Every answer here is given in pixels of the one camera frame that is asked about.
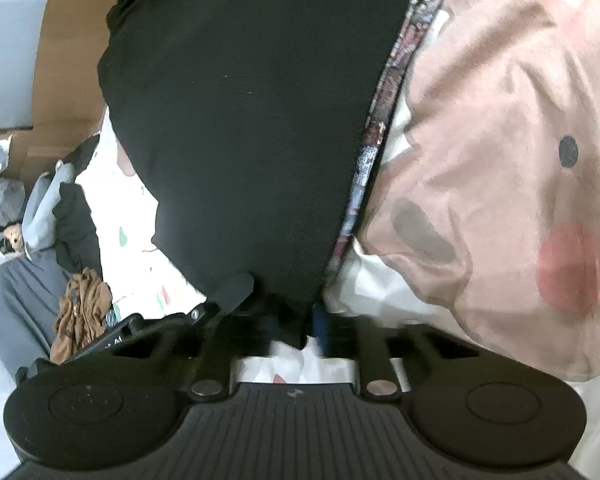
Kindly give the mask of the grey plush toy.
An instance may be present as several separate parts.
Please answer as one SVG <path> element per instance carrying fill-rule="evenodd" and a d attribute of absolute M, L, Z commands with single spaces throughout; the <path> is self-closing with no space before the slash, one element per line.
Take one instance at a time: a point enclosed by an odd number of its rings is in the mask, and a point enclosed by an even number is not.
<path fill-rule="evenodd" d="M 76 168 L 60 160 L 54 172 L 44 172 L 29 195 L 24 184 L 0 178 L 0 251 L 30 258 L 55 244 L 56 218 L 53 210 L 60 202 L 60 188 L 72 183 Z"/>

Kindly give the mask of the black knit sweater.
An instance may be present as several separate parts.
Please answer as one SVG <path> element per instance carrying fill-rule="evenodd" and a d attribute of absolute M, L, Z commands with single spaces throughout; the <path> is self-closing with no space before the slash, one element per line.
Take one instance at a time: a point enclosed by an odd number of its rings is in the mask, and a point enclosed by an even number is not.
<path fill-rule="evenodd" d="M 410 0 L 118 0 L 98 66 L 158 203 L 155 245 L 204 294 L 254 275 L 312 304 Z"/>

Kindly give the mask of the floral patterned cloth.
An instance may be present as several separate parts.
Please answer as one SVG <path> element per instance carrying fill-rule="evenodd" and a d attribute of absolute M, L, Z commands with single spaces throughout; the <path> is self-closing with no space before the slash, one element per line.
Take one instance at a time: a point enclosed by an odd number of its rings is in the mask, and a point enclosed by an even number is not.
<path fill-rule="evenodd" d="M 358 152 L 349 199 L 325 281 L 338 274 L 344 256 L 362 221 L 368 196 L 380 165 L 394 112 L 411 62 L 442 7 L 443 0 L 410 0 L 399 35 L 390 51 L 370 103 Z"/>

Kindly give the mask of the grey garment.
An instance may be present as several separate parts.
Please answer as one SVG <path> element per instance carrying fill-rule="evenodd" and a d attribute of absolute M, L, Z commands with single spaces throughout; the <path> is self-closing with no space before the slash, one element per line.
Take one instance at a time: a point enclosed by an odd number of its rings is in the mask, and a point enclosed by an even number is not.
<path fill-rule="evenodd" d="M 0 265 L 0 359 L 12 376 L 50 356 L 69 278 L 52 248 Z"/>

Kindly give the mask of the black crumpled garment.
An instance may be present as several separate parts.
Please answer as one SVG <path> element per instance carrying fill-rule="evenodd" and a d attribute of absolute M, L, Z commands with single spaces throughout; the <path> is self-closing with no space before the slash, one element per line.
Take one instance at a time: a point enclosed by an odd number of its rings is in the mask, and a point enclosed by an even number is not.
<path fill-rule="evenodd" d="M 57 263 L 72 274 L 91 269 L 102 275 L 96 226 L 82 186 L 74 182 L 61 183 L 59 196 L 53 208 Z"/>

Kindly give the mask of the white cartoon print bedsheet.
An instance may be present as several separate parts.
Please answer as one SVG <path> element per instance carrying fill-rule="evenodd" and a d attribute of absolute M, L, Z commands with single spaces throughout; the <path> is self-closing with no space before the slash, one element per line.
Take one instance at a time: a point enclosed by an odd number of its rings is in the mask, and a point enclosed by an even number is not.
<path fill-rule="evenodd" d="M 211 295 L 155 245 L 157 200 L 108 105 L 78 181 L 117 315 Z M 336 278 L 304 307 L 263 301 L 284 329 L 239 359 L 243 382 L 352 380 L 322 355 L 314 304 L 430 324 L 573 385 L 584 404 L 557 417 L 586 417 L 570 462 L 600 479 L 600 0 L 443 0 Z"/>

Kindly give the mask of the brown cardboard sheet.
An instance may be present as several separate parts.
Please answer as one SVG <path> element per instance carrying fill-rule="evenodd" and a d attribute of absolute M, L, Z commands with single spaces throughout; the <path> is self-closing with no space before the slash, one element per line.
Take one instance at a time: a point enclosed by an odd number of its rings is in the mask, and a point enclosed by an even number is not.
<path fill-rule="evenodd" d="M 98 131 L 105 103 L 97 63 L 117 0 L 47 0 L 36 55 L 32 124 L 0 130 L 10 144 L 7 177 L 34 181 Z"/>

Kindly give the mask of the brown crumpled garment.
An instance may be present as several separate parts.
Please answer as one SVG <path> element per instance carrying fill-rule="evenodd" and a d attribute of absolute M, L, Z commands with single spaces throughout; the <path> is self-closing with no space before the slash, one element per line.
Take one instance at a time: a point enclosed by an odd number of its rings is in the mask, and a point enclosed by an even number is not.
<path fill-rule="evenodd" d="M 85 268 L 82 272 L 73 274 L 65 295 L 58 302 L 50 362 L 66 362 L 102 336 L 111 306 L 110 289 L 95 270 Z"/>

